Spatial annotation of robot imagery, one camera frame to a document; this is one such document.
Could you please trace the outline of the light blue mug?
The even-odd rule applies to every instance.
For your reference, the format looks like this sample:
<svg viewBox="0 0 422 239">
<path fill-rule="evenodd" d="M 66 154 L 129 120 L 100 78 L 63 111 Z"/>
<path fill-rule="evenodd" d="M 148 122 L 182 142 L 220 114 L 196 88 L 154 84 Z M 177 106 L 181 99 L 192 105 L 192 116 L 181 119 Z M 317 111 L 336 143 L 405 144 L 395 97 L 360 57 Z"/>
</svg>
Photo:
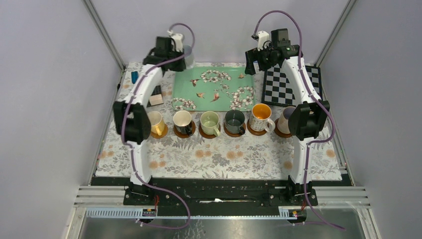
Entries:
<svg viewBox="0 0 422 239">
<path fill-rule="evenodd" d="M 186 70 L 193 69 L 195 66 L 195 58 L 194 58 L 192 46 L 184 45 L 183 48 L 184 48 L 184 55 L 185 55 L 184 60 L 185 60 Z"/>
</svg>

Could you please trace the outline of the black white chessboard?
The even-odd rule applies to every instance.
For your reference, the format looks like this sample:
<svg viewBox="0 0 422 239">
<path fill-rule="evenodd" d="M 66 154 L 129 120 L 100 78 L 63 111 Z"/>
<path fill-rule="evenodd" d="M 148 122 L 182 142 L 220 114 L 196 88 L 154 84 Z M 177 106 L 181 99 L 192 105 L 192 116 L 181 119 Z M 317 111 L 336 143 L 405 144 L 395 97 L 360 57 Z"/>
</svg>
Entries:
<svg viewBox="0 0 422 239">
<path fill-rule="evenodd" d="M 312 82 L 314 90 L 323 99 L 321 70 L 319 67 L 306 66 L 306 71 Z M 276 65 L 264 73 L 264 81 L 261 95 L 261 102 L 267 105 L 280 107 L 293 106 L 295 95 L 293 87 L 282 72 L 281 68 Z"/>
</svg>

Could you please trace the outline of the black mug white inside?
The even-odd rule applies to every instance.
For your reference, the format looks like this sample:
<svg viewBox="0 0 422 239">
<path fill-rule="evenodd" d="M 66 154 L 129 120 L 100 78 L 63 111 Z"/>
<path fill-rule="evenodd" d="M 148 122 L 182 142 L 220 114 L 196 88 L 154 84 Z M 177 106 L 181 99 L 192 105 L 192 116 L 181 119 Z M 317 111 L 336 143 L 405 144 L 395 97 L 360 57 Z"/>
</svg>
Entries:
<svg viewBox="0 0 422 239">
<path fill-rule="evenodd" d="M 192 115 L 188 111 L 177 111 L 173 123 L 177 133 L 187 137 L 193 134 Z"/>
</svg>

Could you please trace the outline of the pink mug purple inside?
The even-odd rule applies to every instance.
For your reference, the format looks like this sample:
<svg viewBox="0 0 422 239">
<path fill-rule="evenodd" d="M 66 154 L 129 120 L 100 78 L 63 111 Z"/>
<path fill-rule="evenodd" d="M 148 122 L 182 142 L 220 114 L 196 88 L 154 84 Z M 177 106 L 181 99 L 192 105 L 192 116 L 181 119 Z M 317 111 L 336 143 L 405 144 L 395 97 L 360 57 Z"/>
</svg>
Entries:
<svg viewBox="0 0 422 239">
<path fill-rule="evenodd" d="M 278 122 L 276 123 L 278 131 L 280 131 L 283 134 L 290 134 L 289 118 L 291 117 L 295 109 L 296 107 L 289 106 L 289 107 L 285 107 L 282 110 L 281 115 L 278 119 Z"/>
</svg>

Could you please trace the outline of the patterned mug orange inside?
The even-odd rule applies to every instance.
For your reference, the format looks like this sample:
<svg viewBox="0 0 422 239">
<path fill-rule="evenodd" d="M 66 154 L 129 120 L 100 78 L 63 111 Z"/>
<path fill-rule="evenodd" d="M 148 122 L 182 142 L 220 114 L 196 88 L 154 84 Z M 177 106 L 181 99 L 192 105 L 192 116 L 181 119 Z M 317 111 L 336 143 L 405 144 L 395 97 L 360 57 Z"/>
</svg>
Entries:
<svg viewBox="0 0 422 239">
<path fill-rule="evenodd" d="M 262 103 L 254 105 L 248 121 L 250 128 L 256 132 L 272 132 L 276 125 L 271 119 L 271 115 L 272 110 L 268 105 Z"/>
</svg>

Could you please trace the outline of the yellow mug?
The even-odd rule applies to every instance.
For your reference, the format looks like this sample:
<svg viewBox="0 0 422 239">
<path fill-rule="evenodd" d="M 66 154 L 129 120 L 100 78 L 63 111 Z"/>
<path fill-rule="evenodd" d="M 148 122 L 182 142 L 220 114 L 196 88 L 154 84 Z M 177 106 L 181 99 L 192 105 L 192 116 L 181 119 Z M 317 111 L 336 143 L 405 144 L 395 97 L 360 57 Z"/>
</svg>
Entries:
<svg viewBox="0 0 422 239">
<path fill-rule="evenodd" d="M 151 131 L 161 135 L 165 127 L 165 123 L 161 113 L 158 111 L 151 111 L 147 115 L 151 123 Z"/>
</svg>

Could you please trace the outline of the small light wooden coaster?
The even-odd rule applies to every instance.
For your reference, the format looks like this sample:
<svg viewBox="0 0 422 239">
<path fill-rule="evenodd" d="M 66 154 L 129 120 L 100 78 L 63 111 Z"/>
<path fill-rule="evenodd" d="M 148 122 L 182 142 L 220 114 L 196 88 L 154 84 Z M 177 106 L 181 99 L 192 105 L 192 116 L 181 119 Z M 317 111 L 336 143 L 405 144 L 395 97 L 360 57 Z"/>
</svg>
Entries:
<svg viewBox="0 0 422 239">
<path fill-rule="evenodd" d="M 165 127 L 164 127 L 164 129 L 163 129 L 163 131 L 162 131 L 162 134 L 161 134 L 161 135 L 159 135 L 159 134 L 157 134 L 157 133 L 154 133 L 154 132 L 151 132 L 151 133 L 150 133 L 150 135 L 151 135 L 153 138 L 158 138 L 158 139 L 160 139 L 160 138 L 165 137 L 165 136 L 167 135 L 167 133 L 168 133 L 168 126 L 167 126 L 167 125 L 165 125 Z"/>
</svg>

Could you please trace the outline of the pale green mug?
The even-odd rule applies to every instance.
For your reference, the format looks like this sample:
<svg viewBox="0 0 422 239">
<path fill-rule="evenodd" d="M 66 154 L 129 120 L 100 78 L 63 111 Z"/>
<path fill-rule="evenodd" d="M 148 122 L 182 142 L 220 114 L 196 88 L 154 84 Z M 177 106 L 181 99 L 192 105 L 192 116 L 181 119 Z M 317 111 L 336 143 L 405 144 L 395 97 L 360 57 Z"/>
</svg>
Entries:
<svg viewBox="0 0 422 239">
<path fill-rule="evenodd" d="M 216 112 L 207 111 L 200 118 L 201 129 L 206 135 L 220 136 L 220 120 Z"/>
</svg>

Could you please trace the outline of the dark green mug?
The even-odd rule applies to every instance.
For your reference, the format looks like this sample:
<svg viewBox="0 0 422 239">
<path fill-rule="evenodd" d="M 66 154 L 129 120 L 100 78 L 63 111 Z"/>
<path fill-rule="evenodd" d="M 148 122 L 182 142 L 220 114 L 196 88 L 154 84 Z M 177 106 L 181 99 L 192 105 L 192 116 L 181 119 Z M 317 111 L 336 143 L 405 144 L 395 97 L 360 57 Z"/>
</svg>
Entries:
<svg viewBox="0 0 422 239">
<path fill-rule="evenodd" d="M 239 110 L 230 110 L 224 117 L 224 126 L 231 134 L 245 134 L 245 116 Z"/>
</svg>

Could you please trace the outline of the brown wooden coaster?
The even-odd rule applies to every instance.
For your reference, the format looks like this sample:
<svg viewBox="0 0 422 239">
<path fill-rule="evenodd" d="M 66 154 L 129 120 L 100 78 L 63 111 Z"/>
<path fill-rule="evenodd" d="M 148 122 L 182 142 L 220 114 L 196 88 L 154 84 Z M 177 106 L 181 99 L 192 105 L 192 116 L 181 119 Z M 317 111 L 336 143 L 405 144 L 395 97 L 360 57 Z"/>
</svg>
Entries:
<svg viewBox="0 0 422 239">
<path fill-rule="evenodd" d="M 245 134 L 246 130 L 245 130 L 246 124 L 243 123 L 241 126 L 238 126 L 237 129 L 239 130 L 238 133 L 232 133 L 228 130 L 228 128 L 226 127 L 226 125 L 224 125 L 224 131 L 225 133 L 230 136 L 230 137 L 241 137 Z"/>
<path fill-rule="evenodd" d="M 277 136 L 282 138 L 289 138 L 292 137 L 292 134 L 290 133 L 288 121 L 283 121 L 281 124 L 278 123 L 279 119 L 275 121 L 275 129 L 274 132 Z"/>
<path fill-rule="evenodd" d="M 191 137 L 196 131 L 196 125 L 192 120 L 187 126 L 173 126 L 173 131 L 175 135 L 179 138 L 189 138 Z"/>
<path fill-rule="evenodd" d="M 262 130 L 262 131 L 255 131 L 255 130 L 253 130 L 253 129 L 251 128 L 251 126 L 250 126 L 250 121 L 249 121 L 249 120 L 247 121 L 246 126 L 247 126 L 248 131 L 249 131 L 252 135 L 255 135 L 255 136 L 262 136 L 262 135 L 265 135 L 265 134 L 267 133 L 267 131 L 266 131 L 266 130 Z"/>
<path fill-rule="evenodd" d="M 199 133 L 206 139 L 213 139 L 221 135 L 221 126 L 216 124 L 214 126 L 205 126 L 200 124 Z"/>
</svg>

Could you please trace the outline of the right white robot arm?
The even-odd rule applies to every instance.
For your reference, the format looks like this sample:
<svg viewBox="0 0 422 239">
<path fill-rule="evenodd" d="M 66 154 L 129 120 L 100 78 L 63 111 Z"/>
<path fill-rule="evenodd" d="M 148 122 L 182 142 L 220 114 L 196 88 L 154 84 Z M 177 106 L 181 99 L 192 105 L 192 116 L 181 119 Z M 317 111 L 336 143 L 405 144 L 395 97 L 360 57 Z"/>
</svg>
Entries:
<svg viewBox="0 0 422 239">
<path fill-rule="evenodd" d="M 257 47 L 246 51 L 247 75 L 254 75 L 254 62 L 260 71 L 266 71 L 276 65 L 289 80 L 296 99 L 296 107 L 288 119 L 290 134 L 294 137 L 294 162 L 288 176 L 288 182 L 282 195 L 292 205 L 298 205 L 312 191 L 312 179 L 308 171 L 312 147 L 323 130 L 329 112 L 329 102 L 321 100 L 306 72 L 303 53 L 299 45 L 289 41 L 285 28 L 256 31 L 252 38 Z"/>
</svg>

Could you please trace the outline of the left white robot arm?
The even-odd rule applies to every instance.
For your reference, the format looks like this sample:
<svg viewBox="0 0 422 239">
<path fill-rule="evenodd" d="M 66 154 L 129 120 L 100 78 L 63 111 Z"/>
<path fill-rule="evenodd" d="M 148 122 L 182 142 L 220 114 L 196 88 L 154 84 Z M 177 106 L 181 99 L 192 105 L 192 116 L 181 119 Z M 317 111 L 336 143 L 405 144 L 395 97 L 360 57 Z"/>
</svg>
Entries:
<svg viewBox="0 0 422 239">
<path fill-rule="evenodd" d="M 113 103 L 116 132 L 122 143 L 128 147 L 131 159 L 135 198 L 144 205 L 154 200 L 157 191 L 174 195 L 174 192 L 150 185 L 152 178 L 148 169 L 147 140 L 151 134 L 151 122 L 146 106 L 156 85 L 168 70 L 184 71 L 186 68 L 183 50 L 183 36 L 157 37 L 156 45 L 143 60 L 143 73 L 138 75 L 131 92 L 122 101 Z"/>
</svg>

